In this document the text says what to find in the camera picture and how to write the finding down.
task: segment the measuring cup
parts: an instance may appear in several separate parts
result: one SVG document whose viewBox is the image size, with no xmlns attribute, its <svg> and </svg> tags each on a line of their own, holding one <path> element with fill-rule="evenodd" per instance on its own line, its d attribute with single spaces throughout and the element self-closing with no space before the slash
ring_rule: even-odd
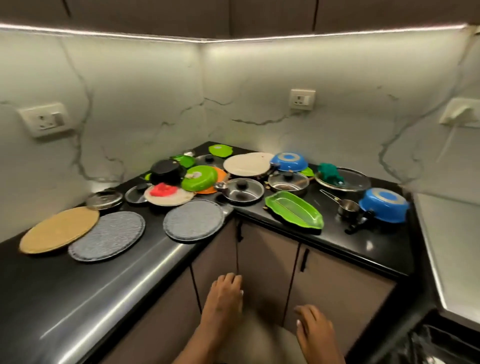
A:
<svg viewBox="0 0 480 364">
<path fill-rule="evenodd" d="M 338 203 L 338 214 L 345 218 L 345 219 L 354 219 L 357 217 L 359 211 L 360 211 L 360 206 L 357 204 L 355 201 L 352 200 L 342 200 L 338 198 L 337 196 L 325 191 L 325 190 L 320 190 L 324 195 L 330 197 L 332 200 L 334 200 L 336 203 Z"/>
</svg>

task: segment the gray placemat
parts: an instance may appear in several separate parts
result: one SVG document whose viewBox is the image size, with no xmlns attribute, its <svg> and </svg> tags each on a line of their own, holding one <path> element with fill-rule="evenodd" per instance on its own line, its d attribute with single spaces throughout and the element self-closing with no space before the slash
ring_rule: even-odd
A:
<svg viewBox="0 0 480 364">
<path fill-rule="evenodd" d="M 168 212 L 163 220 L 163 230 L 172 239 L 192 242 L 217 232 L 223 221 L 220 205 L 207 200 L 195 200 Z"/>
<path fill-rule="evenodd" d="M 102 216 L 86 235 L 68 247 L 70 256 L 82 262 L 111 258 L 132 246 L 143 234 L 145 220 L 131 211 Z"/>
</svg>

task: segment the switch plate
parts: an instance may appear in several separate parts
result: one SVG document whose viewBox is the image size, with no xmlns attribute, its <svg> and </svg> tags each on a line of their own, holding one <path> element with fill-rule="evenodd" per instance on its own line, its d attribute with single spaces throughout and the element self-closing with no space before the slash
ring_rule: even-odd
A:
<svg viewBox="0 0 480 364">
<path fill-rule="evenodd" d="M 313 110 L 315 103 L 315 90 L 290 90 L 288 104 L 292 109 Z"/>
<path fill-rule="evenodd" d="M 480 100 L 474 98 L 456 97 L 451 99 L 447 107 L 445 108 L 444 114 L 440 118 L 439 123 L 451 124 L 451 118 L 457 115 L 462 110 L 465 110 L 465 108 L 471 109 L 472 113 L 470 114 L 470 117 L 472 118 L 472 122 L 461 125 L 459 124 L 459 126 L 480 128 Z"/>
<path fill-rule="evenodd" d="M 27 126 L 30 135 L 34 138 L 73 129 L 73 123 L 67 109 L 59 102 L 34 108 L 18 109 L 18 113 Z"/>
</svg>

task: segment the floor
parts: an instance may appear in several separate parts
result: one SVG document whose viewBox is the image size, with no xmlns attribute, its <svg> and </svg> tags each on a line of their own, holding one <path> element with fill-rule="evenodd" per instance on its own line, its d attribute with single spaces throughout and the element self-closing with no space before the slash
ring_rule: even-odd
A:
<svg viewBox="0 0 480 364">
<path fill-rule="evenodd" d="M 297 338 L 279 326 L 244 313 L 242 322 L 222 348 L 217 363 L 306 364 Z"/>
</svg>

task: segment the hand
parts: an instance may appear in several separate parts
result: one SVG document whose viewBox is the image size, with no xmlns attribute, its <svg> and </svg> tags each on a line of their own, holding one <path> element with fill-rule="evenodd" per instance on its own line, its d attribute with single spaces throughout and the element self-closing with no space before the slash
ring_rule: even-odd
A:
<svg viewBox="0 0 480 364">
<path fill-rule="evenodd" d="M 210 288 L 197 330 L 216 347 L 240 318 L 243 303 L 241 281 L 241 276 L 228 273 L 218 277 Z"/>
<path fill-rule="evenodd" d="M 333 324 L 311 304 L 297 306 L 297 340 L 308 364 L 345 364 Z"/>
</svg>

